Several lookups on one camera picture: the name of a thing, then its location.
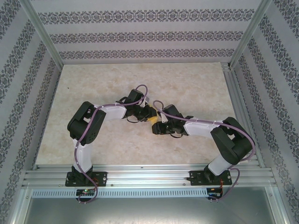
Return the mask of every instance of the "marble floor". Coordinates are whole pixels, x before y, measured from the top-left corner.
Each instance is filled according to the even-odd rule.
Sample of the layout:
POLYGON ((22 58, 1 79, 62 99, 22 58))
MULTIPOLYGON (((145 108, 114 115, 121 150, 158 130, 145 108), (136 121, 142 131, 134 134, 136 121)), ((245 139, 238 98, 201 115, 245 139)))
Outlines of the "marble floor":
MULTIPOLYGON (((235 116, 220 63, 65 65, 36 163, 72 164, 74 147, 67 124, 81 104, 113 103, 139 84, 148 86, 150 103, 159 99, 164 105, 174 104, 184 116, 208 120, 235 116)), ((156 136, 150 122, 131 124, 122 119, 103 123, 94 141, 92 162, 207 164, 218 154, 212 139, 156 136)))

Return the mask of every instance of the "robotic arm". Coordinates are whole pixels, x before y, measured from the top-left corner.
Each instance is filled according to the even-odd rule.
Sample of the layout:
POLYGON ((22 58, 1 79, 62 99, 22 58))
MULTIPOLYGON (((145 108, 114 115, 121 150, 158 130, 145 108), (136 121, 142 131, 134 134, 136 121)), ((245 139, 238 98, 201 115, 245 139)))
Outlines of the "robotic arm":
POLYGON ((160 110, 155 107, 154 101, 153 105, 158 110, 157 112, 148 104, 147 87, 145 86, 145 94, 138 91, 138 87, 133 89, 128 97, 123 97, 115 104, 97 106, 86 101, 80 106, 67 126, 75 145, 76 162, 71 168, 72 171, 67 174, 65 185, 67 187, 95 186, 96 190, 97 186, 106 185, 107 173, 93 172, 91 162, 92 142, 97 137, 103 121, 128 119, 130 116, 135 116, 138 121, 147 121, 156 117, 157 113, 162 121, 152 126, 154 134, 170 134, 175 137, 172 134, 176 133, 181 137, 183 135, 200 135, 212 138, 220 151, 220 155, 211 161, 204 170, 190 171, 190 178, 187 180, 191 182, 191 185, 219 185, 220 182, 221 185, 231 185, 227 169, 243 161, 244 156, 251 150, 251 155, 246 159, 254 153, 254 141, 241 125, 231 117, 215 122, 199 120, 193 116, 184 118, 174 105, 160 110))
MULTIPOLYGON (((127 105, 136 102, 144 97, 143 93, 133 89, 128 97, 123 97, 115 103, 115 105, 105 106, 100 108, 93 121, 85 134, 84 138, 77 148, 77 160, 72 166, 72 172, 69 173, 67 182, 69 185, 74 183, 76 186, 85 186, 89 183, 89 180, 82 174, 81 169, 89 177, 93 175, 93 166, 91 162, 92 142, 98 136, 99 130, 103 121, 112 119, 124 119, 130 116, 135 116, 138 121, 147 121, 149 118, 157 116, 157 112, 153 107, 148 105, 149 98, 145 97, 139 104, 127 105)), ((95 110, 99 106, 93 105, 90 102, 84 102, 77 110, 73 118, 70 120, 67 129, 70 132, 71 138, 73 138, 74 146, 76 147, 77 141, 81 138, 85 132, 89 119, 94 114, 95 110)))
POLYGON ((200 175, 196 177, 201 179, 198 180, 198 182, 218 182, 220 175, 225 170, 238 164, 241 159, 252 150, 250 141, 243 134, 234 129, 215 124, 223 123, 231 125, 245 132, 236 119, 232 117, 228 117, 223 121, 215 121, 214 123, 208 124, 198 122, 193 116, 185 117, 185 119, 192 119, 192 121, 179 120, 179 118, 184 117, 178 112, 174 105, 168 105, 162 112, 175 116, 178 119, 166 117, 164 113, 159 112, 158 114, 161 116, 162 121, 159 121, 152 126, 152 132, 154 134, 177 133, 181 134, 181 136, 200 135, 212 138, 215 141, 220 151, 220 155, 205 167, 204 173, 200 173, 200 175))

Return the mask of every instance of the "yellow object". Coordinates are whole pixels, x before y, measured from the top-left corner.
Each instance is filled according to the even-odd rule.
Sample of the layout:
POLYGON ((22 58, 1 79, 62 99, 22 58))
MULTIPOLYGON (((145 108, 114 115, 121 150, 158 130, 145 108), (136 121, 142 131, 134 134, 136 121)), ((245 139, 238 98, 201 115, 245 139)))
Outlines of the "yellow object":
POLYGON ((158 120, 158 117, 157 117, 157 116, 152 117, 152 118, 148 118, 148 121, 150 121, 150 124, 151 124, 152 126, 154 125, 154 123, 157 122, 157 120, 158 120))

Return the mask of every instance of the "aluminum frame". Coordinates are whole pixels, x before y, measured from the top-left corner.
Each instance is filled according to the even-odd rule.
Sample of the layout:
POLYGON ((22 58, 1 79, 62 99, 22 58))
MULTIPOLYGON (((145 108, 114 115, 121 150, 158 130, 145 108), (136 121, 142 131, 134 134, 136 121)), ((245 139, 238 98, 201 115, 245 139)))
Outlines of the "aluminum frame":
POLYGON ((30 21, 34 25, 34 28, 38 32, 43 43, 47 47, 47 50, 51 54, 59 71, 62 71, 62 68, 64 66, 62 58, 59 55, 58 50, 56 49, 53 41, 50 38, 50 35, 48 34, 47 30, 45 29, 41 19, 39 18, 37 12, 35 11, 33 5, 31 4, 31 1, 30 0, 20 0, 20 4, 22 5, 23 9, 25 10, 27 16, 30 18, 30 21))
MULTIPOLYGON (((227 63, 221 63, 225 80, 228 86, 229 95, 236 118, 244 129, 254 138, 252 126, 249 122, 248 114, 241 98, 234 74, 229 69, 227 63)), ((190 170, 203 170, 206 164, 187 165, 94 165, 94 171, 106 171, 107 186, 99 189, 129 189, 131 191, 140 189, 186 189, 192 190, 199 186, 191 186, 186 180, 190 170)), ((241 162, 236 166, 240 169, 241 175, 235 187, 265 187, 268 201, 272 209, 276 224, 289 224, 276 180, 271 168, 265 168, 259 148, 256 155, 249 161, 241 162)), ((34 170, 26 171, 20 196, 14 209, 11 224, 22 224, 25 221, 31 196, 35 190, 50 189, 59 192, 63 189, 82 189, 66 187, 65 178, 67 172, 71 170, 71 165, 35 165, 34 170)), ((237 172, 232 170, 231 177, 234 182, 237 172)), ((213 188, 214 186, 200 186, 201 188, 213 188)))
POLYGON ((259 22, 261 21, 263 15, 267 11, 271 0, 261 0, 259 6, 256 9, 256 12, 254 13, 249 25, 246 28, 246 31, 244 32, 244 35, 242 36, 231 60, 230 60, 230 67, 233 68, 238 63, 238 60, 240 56, 242 55, 244 49, 247 46, 247 43, 249 42, 251 36, 253 35, 255 29, 257 28, 259 22))

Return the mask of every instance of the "enclosure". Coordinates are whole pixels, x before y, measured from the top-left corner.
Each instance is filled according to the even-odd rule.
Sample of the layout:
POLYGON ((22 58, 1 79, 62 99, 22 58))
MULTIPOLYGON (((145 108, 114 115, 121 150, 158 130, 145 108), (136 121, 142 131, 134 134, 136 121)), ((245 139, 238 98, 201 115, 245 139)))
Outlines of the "enclosure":
POLYGON ((298 4, 1 0, 0 223, 299 223, 298 4), (70 119, 84 101, 114 104, 140 84, 149 105, 233 117, 252 137, 225 199, 206 199, 220 185, 188 180, 220 154, 212 139, 121 119, 93 144, 105 187, 78 204, 83 188, 65 185, 70 119))

